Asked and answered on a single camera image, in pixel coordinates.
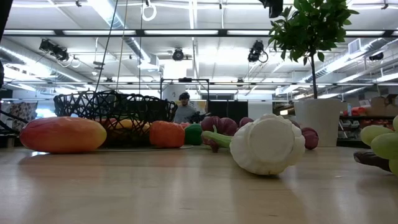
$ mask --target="black wire basket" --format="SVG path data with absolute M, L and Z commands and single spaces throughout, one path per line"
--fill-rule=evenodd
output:
M 173 121 L 177 105 L 153 96 L 115 91 L 84 91 L 54 98 L 57 116 L 95 120 L 108 133 L 105 147 L 149 145 L 149 127 L 154 121 Z

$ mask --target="potted plant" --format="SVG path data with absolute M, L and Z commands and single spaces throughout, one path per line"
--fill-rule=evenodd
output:
M 359 14 L 348 9 L 346 0 L 294 0 L 296 11 L 290 15 L 292 7 L 282 13 L 284 19 L 271 21 L 272 29 L 268 44 L 274 43 L 282 50 L 281 57 L 298 62 L 303 57 L 304 65 L 310 63 L 312 69 L 313 96 L 318 98 L 314 57 L 321 62 L 322 51 L 331 50 L 336 43 L 344 42 L 344 25 L 350 25 L 348 18 Z M 309 100 L 295 103 L 297 121 L 318 132 L 320 146 L 336 146 L 338 116 L 342 106 L 334 99 Z

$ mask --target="cardboard box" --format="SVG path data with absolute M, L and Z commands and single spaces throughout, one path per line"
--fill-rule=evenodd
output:
M 366 109 L 366 115 L 368 116 L 397 116 L 397 96 L 396 94 L 390 94 L 386 97 L 378 96 L 371 100 L 361 100 L 359 104 Z

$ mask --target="table surface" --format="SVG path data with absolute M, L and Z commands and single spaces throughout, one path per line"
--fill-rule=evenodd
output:
M 354 150 L 307 151 L 277 177 L 228 151 L 0 150 L 0 223 L 398 223 L 398 178 L 355 163 Z

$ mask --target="tree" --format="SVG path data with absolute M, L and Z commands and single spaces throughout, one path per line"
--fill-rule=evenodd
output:
M 312 68 L 312 82 L 314 98 L 318 98 L 314 55 L 317 54 L 321 62 L 325 56 L 321 51 L 332 50 L 335 43 L 344 42 L 346 31 L 344 25 L 350 25 L 348 18 L 359 12 L 348 9 L 346 0 L 294 0 L 296 11 L 290 16 L 292 6 L 286 7 L 282 13 L 284 19 L 271 21 L 272 37 L 268 45 L 274 43 L 282 50 L 285 60 L 289 51 L 289 59 L 297 60 L 303 57 L 304 65 L 310 60 Z

